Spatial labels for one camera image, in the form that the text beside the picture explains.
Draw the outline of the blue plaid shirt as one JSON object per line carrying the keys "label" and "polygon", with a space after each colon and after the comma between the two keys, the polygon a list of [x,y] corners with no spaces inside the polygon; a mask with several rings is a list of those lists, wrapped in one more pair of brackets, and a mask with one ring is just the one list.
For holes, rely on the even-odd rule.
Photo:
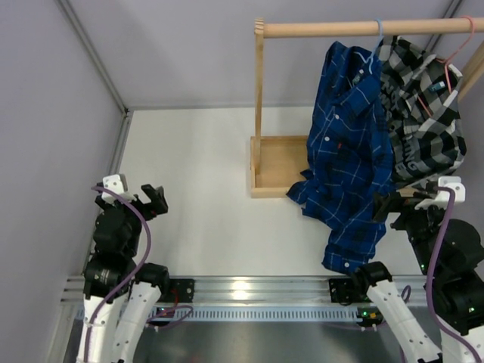
{"label": "blue plaid shirt", "polygon": [[386,233],[374,195],[393,191],[393,154],[380,100],[382,63],[359,46],[334,42],[325,55],[306,142],[307,169],[287,196],[330,234],[321,264],[350,275]]}

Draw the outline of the blue wire hanger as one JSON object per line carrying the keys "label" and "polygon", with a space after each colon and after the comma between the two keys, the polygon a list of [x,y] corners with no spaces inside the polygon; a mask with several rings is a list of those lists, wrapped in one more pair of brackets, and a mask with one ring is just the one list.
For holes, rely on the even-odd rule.
{"label": "blue wire hanger", "polygon": [[363,76],[366,72],[370,75],[374,74],[374,64],[379,64],[379,60],[377,59],[377,49],[383,40],[383,21],[381,19],[375,20],[378,25],[378,38],[377,43],[373,49],[373,51],[365,57],[361,52],[356,51],[355,54],[357,57],[361,59],[362,65],[360,66],[357,77]]}

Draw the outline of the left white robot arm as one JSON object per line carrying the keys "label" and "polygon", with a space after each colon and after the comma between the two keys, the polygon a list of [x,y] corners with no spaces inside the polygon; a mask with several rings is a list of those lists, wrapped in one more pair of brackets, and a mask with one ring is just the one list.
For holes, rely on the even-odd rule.
{"label": "left white robot arm", "polygon": [[82,337],[78,362],[131,362],[155,302],[171,292],[166,266],[140,262],[140,235],[152,244],[148,221],[169,210],[162,187],[142,185],[148,203],[138,195],[99,183],[95,202],[102,209],[95,221],[95,249],[84,270]]}

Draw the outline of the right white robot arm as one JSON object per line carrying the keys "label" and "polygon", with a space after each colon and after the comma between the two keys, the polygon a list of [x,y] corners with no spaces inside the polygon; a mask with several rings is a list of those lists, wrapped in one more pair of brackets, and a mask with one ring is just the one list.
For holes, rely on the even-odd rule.
{"label": "right white robot arm", "polygon": [[[438,193],[448,195],[442,205],[401,214],[400,227],[407,232],[426,278],[427,309],[439,329],[439,345],[421,327],[382,262],[362,265],[352,273],[352,292],[377,307],[408,362],[483,360],[483,279],[476,273],[483,247],[471,224],[451,218],[462,191],[440,187]],[[423,222],[417,221],[420,213],[426,215]]]}

